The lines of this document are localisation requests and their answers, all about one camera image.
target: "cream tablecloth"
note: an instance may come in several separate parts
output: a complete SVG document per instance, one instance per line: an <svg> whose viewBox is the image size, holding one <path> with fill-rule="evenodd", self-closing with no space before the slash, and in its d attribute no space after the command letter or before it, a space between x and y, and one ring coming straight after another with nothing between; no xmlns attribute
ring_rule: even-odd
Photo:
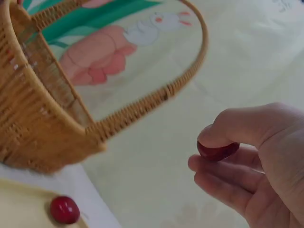
<svg viewBox="0 0 304 228"><path fill-rule="evenodd" d="M125 228L246 228L235 212L193 182L187 159L196 137L232 106L283 101L304 108L304 5L300 0L192 0L209 27L206 62L196 79L84 162ZM199 34L92 110L101 118L175 77Z"/></svg>

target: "cartoon rabbit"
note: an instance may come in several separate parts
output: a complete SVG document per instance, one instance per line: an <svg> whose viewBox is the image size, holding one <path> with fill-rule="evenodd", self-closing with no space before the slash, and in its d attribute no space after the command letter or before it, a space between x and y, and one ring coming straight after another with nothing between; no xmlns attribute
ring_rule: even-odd
<svg viewBox="0 0 304 228"><path fill-rule="evenodd" d="M110 25L73 44L61 57L60 64L76 86L105 83L108 76L125 70L126 56L138 46L153 44L160 32L173 32L191 23L179 14L155 13L146 21L138 21L127 29Z"/></svg>

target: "white table surface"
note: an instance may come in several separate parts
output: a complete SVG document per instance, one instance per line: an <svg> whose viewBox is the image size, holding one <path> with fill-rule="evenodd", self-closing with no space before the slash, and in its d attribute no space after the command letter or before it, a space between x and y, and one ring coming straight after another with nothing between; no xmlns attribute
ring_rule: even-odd
<svg viewBox="0 0 304 228"><path fill-rule="evenodd" d="M0 164L0 177L71 196L87 215L83 219L90 228L121 228L81 165L69 166L53 176L44 176Z"/></svg>

